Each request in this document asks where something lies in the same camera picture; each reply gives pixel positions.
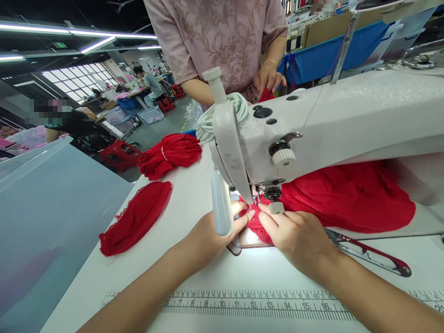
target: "exit sign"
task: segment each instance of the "exit sign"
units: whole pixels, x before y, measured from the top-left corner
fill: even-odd
[[[55,42],[55,43],[53,43],[53,45],[55,47],[57,47],[58,49],[66,49],[68,47],[65,45],[65,43],[61,43],[61,42]]]

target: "fluorescent light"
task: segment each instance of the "fluorescent light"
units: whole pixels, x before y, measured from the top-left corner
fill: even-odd
[[[17,56],[0,56],[0,62],[25,60],[21,55]]]
[[[70,33],[73,35],[82,35],[82,36],[102,36],[102,37],[111,37],[113,36],[110,32],[100,32],[100,31],[89,31],[89,30],[70,30]]]
[[[153,46],[139,46],[138,49],[161,49],[162,47],[160,45],[153,45]]]
[[[125,33],[114,33],[114,32],[105,32],[105,31],[71,29],[69,32],[72,33],[73,35],[81,35],[81,36],[102,36],[102,37],[114,36],[116,38],[157,39],[155,35],[125,34]]]
[[[114,39],[116,39],[114,36],[108,37],[106,39],[102,39],[100,42],[93,44],[90,47],[87,47],[86,49],[83,49],[81,51],[81,53],[83,53],[83,54],[88,53],[89,51],[92,51],[94,49],[99,48],[100,46],[103,46],[105,44],[112,42]]]
[[[32,26],[32,25],[4,25],[4,24],[0,24],[0,29],[7,30],[7,31],[69,34],[69,31],[67,29],[40,28],[40,27],[36,27],[36,26]]]
[[[117,38],[142,38],[142,39],[157,39],[155,35],[138,35],[138,34],[113,34]]]

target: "red stool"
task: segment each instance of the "red stool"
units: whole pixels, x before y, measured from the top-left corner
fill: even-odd
[[[138,167],[142,153],[125,141],[117,139],[109,147],[100,150],[99,155],[106,163],[121,172],[127,167]]]
[[[175,99],[180,99],[185,97],[185,92],[184,90],[178,86],[178,85],[172,85],[171,86],[171,91],[173,92],[174,98]]]
[[[165,97],[157,100],[162,112],[165,113],[167,111],[174,110],[175,106],[173,101],[171,101],[171,99],[167,95],[164,94],[163,96]]]

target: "red fabric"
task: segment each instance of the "red fabric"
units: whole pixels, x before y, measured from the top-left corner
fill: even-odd
[[[271,90],[268,91],[268,89],[265,88],[264,91],[262,92],[262,95],[259,98],[258,103],[265,102],[265,101],[273,99],[273,98],[274,98],[273,91],[271,91]]]
[[[139,158],[140,172],[149,180],[158,180],[174,167],[189,167],[199,159],[201,153],[199,140],[194,136],[183,133],[170,134],[142,153]]]
[[[109,257],[136,244],[153,226],[170,197],[170,182],[153,182],[137,191],[117,222],[100,238],[100,251]]]
[[[315,214],[324,227],[360,233],[400,229],[410,223],[416,206],[396,184],[398,175],[384,161],[330,166],[282,185],[285,210]],[[258,237],[272,243],[257,214],[247,224]]]

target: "white sewing machine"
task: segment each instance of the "white sewing machine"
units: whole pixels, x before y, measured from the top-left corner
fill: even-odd
[[[218,169],[212,181],[218,234],[232,229],[229,190],[236,189],[248,204],[263,193],[272,201],[272,212],[279,213],[284,210],[282,183],[332,165],[397,159],[411,197],[425,204],[441,202],[443,69],[399,64],[293,92],[250,106],[240,124],[226,99],[220,69],[205,72],[216,101],[210,149]]]

